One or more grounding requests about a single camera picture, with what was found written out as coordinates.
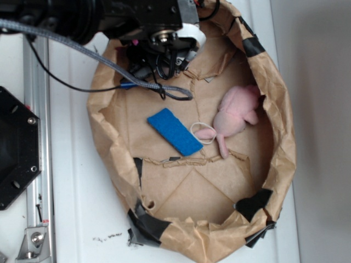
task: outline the crumpled paper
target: crumpled paper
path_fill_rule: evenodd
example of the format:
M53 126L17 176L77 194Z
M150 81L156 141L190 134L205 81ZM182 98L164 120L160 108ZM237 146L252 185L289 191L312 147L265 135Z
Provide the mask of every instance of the crumpled paper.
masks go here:
M199 16L208 16L215 2L205 1ZM266 52L246 57L242 41L253 36L240 16L232 4L221 1L218 14L200 24L207 36L204 51L187 71L159 80L188 88L192 101L163 101L137 87L94 93L87 103L96 148L125 210L134 210L141 201L149 215L170 222L161 247L201 263L218 262L245 245L245 238L265 228L267 221L276 221L296 168L287 89ZM127 68L124 51L119 41L110 41L104 56ZM204 79L209 77L214 79L208 83ZM120 80L100 64L92 88L113 87ZM184 158L146 121L167 107L188 128L194 122L211 125L227 90L248 84L257 84L262 93L259 124L226 139L226 160L216 142ZM143 159L141 178L133 158ZM262 188L273 193L249 222L233 205Z

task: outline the plush toy ear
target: plush toy ear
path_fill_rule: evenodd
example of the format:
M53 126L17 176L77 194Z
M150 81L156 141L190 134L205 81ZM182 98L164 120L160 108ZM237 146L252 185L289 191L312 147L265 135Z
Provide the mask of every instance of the plush toy ear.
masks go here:
M216 132L210 128L204 128L195 132L195 136L200 140L209 140L216 135Z

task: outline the black hexagonal plate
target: black hexagonal plate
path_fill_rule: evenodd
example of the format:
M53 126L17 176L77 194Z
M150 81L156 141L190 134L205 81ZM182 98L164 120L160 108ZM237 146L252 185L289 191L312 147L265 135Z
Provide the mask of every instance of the black hexagonal plate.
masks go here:
M39 118L0 86L0 210L40 173Z

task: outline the gray braided cable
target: gray braided cable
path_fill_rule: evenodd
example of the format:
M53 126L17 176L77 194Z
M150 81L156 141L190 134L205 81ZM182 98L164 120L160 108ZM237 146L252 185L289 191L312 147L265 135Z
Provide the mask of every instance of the gray braided cable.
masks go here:
M136 84L138 86L148 88L148 89L160 90L160 86L158 84L149 83L146 81L141 81L141 80L135 78L128 71L119 67L119 65L113 63L111 60L104 58L100 54L83 47L82 45L70 40L67 37L63 37L63 36L58 35L54 32L51 32L49 30L46 30L43 28L37 28L34 26L24 25L22 23L10 21L10 20L6 20L6 19L0 19L0 28L6 28L8 30L13 30L16 32L21 32L21 33L25 33L25 34L29 34L29 35L41 36L41 37L52 39L54 41L57 41L61 44L66 45L72 49L75 49L75 50L81 52L82 54L99 61L102 64L105 64L106 66L112 68L113 70L115 70L116 72L121 74L124 78L126 78L127 80L133 82L134 84ZM193 98L193 95L187 89L183 89L183 88L179 88L179 87L175 87L175 86L170 86L170 85L162 85L162 87L164 90L169 90L169 91L173 91L173 92L180 92L180 93L186 95L186 97L180 98L180 97L174 96L170 93L166 93L166 95L172 99L191 100Z

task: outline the metal bracket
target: metal bracket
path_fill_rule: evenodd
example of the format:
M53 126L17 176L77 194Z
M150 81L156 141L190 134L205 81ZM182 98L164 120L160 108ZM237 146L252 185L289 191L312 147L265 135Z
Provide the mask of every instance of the metal bracket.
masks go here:
M40 173L39 118L0 87L0 210Z
M0 263L5 263L7 260L6 256L0 252Z
M25 236L16 263L39 263L50 256L47 227L30 227Z

